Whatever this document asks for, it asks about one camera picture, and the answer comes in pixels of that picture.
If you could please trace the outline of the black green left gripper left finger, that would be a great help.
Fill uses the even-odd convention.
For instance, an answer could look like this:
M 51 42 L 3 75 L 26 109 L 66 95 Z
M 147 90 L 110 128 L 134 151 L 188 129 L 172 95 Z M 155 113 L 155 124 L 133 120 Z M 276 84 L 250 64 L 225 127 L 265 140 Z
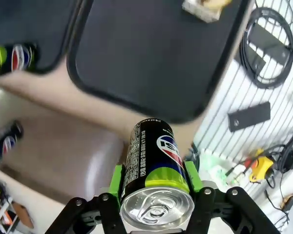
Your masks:
M 120 216 L 124 165 L 117 165 L 108 192 L 90 201 L 74 197 L 50 225 L 51 234 L 125 234 Z

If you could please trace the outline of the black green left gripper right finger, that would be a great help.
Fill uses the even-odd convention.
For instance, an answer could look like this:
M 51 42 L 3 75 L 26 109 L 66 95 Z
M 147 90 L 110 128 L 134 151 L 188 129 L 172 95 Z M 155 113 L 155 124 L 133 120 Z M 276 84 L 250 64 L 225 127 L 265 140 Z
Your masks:
M 241 187 L 222 192 L 203 185 L 192 161 L 185 161 L 186 177 L 194 210 L 186 234 L 207 234 L 210 222 L 219 217 L 235 234 L 278 234 L 278 229 Z

